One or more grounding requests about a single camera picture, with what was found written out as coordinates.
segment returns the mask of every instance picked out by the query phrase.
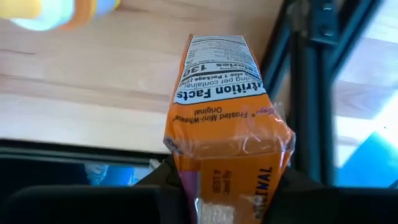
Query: plastic wrapper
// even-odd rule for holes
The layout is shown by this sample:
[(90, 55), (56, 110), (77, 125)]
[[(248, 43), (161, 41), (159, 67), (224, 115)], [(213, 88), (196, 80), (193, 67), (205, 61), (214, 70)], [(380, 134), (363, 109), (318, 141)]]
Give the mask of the plastic wrapper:
[(166, 122), (192, 223), (260, 223), (293, 153), (242, 36), (191, 35)]

